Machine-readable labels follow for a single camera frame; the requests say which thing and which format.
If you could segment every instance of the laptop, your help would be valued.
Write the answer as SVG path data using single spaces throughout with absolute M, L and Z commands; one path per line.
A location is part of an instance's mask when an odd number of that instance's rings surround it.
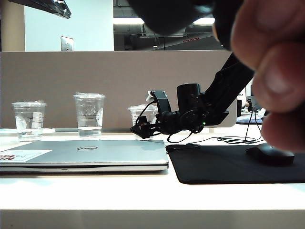
M 36 141 L 0 152 L 0 173 L 159 171 L 168 168 L 162 140 Z

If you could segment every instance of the hand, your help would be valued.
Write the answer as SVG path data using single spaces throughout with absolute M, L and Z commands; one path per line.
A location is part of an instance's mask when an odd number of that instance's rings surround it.
M 305 0 L 244 0 L 231 46 L 255 70 L 254 95 L 271 112 L 265 140 L 305 152 Z

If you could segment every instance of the plastic cup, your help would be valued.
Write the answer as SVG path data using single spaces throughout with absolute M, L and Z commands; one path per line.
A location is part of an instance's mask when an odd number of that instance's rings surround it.
M 76 93 L 74 96 L 77 114 L 77 127 L 80 137 L 102 135 L 103 107 L 106 98 L 103 94 Z
M 41 140 L 45 106 L 43 101 L 14 102 L 16 129 L 21 142 Z
M 131 106 L 128 107 L 128 110 L 130 110 L 130 113 L 132 115 L 132 125 L 135 125 L 135 122 L 141 112 L 144 110 L 144 108 L 147 106 L 147 104 L 142 104 L 138 106 Z M 146 116 L 146 119 L 151 124 L 156 123 L 156 114 L 158 113 L 158 107 L 155 105 L 149 105 L 148 108 L 143 112 L 142 116 Z

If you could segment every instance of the desk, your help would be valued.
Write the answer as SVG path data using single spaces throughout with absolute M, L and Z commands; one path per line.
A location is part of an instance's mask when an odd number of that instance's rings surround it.
M 189 141 L 244 136 L 246 125 L 203 130 Z M 183 139 L 179 133 L 172 140 Z M 256 125 L 249 136 L 258 137 Z M 134 139 L 103 133 L 101 139 Z M 155 139 L 166 141 L 167 136 Z M 43 140 L 79 139 L 77 133 L 49 133 Z M 0 151 L 19 146 L 15 134 L 1 134 Z M 205 145 L 225 144 L 209 140 Z M 305 184 L 186 185 L 174 168 L 146 174 L 2 176 L 1 229 L 303 229 Z

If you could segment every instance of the black mouse pad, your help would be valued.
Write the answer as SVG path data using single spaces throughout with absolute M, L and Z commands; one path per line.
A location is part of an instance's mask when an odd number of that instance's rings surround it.
M 293 164 L 269 166 L 246 154 L 253 146 L 200 146 L 168 152 L 185 184 L 305 183 L 305 154 Z

